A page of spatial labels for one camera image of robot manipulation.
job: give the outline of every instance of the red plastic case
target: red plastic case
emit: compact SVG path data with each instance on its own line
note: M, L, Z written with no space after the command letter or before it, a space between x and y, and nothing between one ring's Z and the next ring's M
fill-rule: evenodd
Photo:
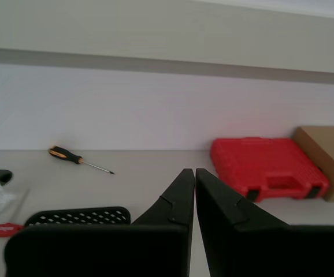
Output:
M321 197L329 181L289 138L218 138L210 150L218 177L248 199Z

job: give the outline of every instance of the cardboard box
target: cardboard box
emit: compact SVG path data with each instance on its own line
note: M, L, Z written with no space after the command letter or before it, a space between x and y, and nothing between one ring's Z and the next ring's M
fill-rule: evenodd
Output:
M330 180L324 199L334 201L334 126L301 126L293 139Z

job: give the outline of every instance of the screwdriver handle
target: screwdriver handle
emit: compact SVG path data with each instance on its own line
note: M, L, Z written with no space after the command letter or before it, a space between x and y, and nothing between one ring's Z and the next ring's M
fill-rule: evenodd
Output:
M53 157L56 157L61 160L68 160L76 164L81 164L83 160L81 156L77 156L69 152L68 150L58 147L58 146L53 146L49 148L48 152Z

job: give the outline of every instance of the black object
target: black object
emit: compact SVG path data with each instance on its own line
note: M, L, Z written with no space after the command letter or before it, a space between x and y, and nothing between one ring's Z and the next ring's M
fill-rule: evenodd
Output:
M188 276L194 183L184 169L132 225L23 228L6 245L7 276Z
M0 169L0 184L6 185L13 178L13 173L10 170Z
M25 227L46 224L130 224L131 216L123 207L59 209L32 215Z
M59 146L53 146L48 150L49 154L53 157L56 157L61 160L68 160L70 162L80 164L82 161L81 156L77 156L71 152L69 152L67 149L61 148Z
M290 226L205 169L196 170L195 189L211 277L334 276L334 226Z

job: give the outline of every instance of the white table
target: white table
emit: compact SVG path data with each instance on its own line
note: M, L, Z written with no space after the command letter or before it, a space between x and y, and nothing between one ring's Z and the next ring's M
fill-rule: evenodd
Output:
M87 161L107 167L116 175L93 167L64 162L46 151L0 151L0 169L9 169L14 179L8 189L29 185L16 223L24 223L47 209L90 208L120 205L132 220L144 213L183 168L203 167L214 173L206 151L77 151ZM259 206L289 224L334 224L334 204L323 200L268 199ZM0 238L0 277L5 274ZM194 218L191 277L207 277L209 270Z

